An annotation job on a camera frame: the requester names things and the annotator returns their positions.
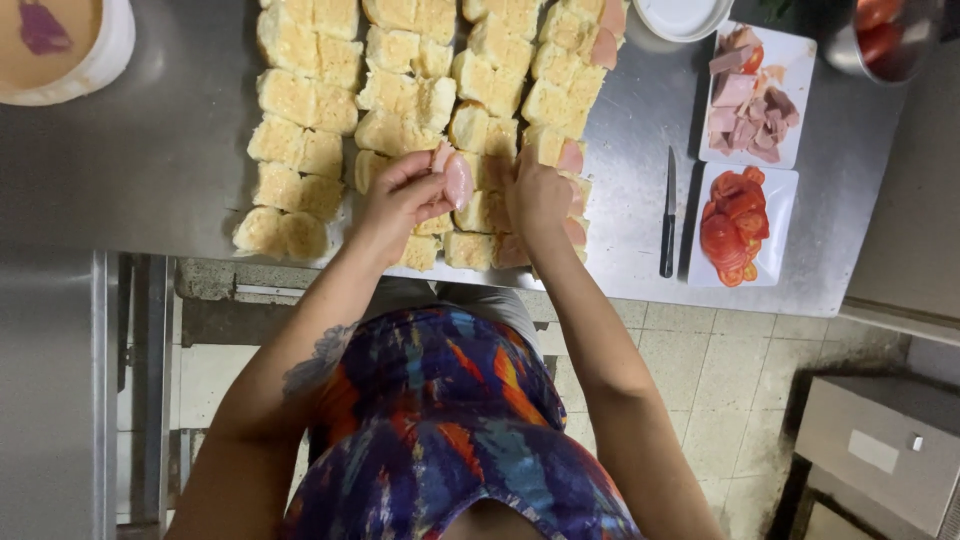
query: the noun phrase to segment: hand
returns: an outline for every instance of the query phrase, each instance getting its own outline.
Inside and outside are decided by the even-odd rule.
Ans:
[[[573,188],[557,169],[537,161],[533,146],[523,147],[516,180],[508,178],[505,184],[510,222],[528,252],[556,235],[565,238],[564,220],[573,201]]]
[[[446,176],[430,174],[432,156],[429,150],[407,154],[371,181],[367,204],[348,244],[366,251],[381,273],[403,257],[416,225],[453,210],[443,197]]]

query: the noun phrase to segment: steel countertop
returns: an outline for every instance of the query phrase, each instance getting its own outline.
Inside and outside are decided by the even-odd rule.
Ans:
[[[0,106],[0,237],[231,258],[230,232],[255,185],[246,146],[261,114],[254,91],[265,67],[254,36],[259,8],[241,0],[132,3],[137,42],[114,84],[54,107]],[[732,14],[812,36],[791,20],[764,24],[763,16],[756,0],[740,0]],[[652,38],[630,9],[627,43],[584,133],[584,175],[594,180],[586,215],[590,274],[614,298],[833,316],[870,222],[906,89],[842,75],[818,59],[780,283],[689,287],[683,276],[696,208],[687,199],[703,168],[695,156],[711,53],[712,39],[677,45]],[[678,151],[682,236],[680,277],[665,280],[658,270],[669,144]],[[519,271],[439,264],[424,274],[390,273],[542,288]]]

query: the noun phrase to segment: colorful patterned dress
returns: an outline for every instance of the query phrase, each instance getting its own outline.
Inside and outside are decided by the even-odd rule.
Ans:
[[[611,478],[564,435],[546,369],[505,325],[447,306],[373,319],[315,414],[282,538],[439,538],[485,498],[546,538],[641,538]]]

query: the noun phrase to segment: black knife handle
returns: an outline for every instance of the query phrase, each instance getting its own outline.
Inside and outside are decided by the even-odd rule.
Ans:
[[[660,244],[660,275],[673,277],[673,232],[677,226],[677,216],[663,216],[663,241]]]

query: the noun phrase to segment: metal bowl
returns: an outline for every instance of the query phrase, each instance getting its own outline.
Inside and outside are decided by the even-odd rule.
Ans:
[[[868,77],[881,85],[900,85],[917,74],[932,45],[940,38],[944,0],[904,0],[897,22],[903,27],[900,46],[868,66],[856,37],[856,0],[834,1],[823,12],[825,38],[821,51],[833,67]]]

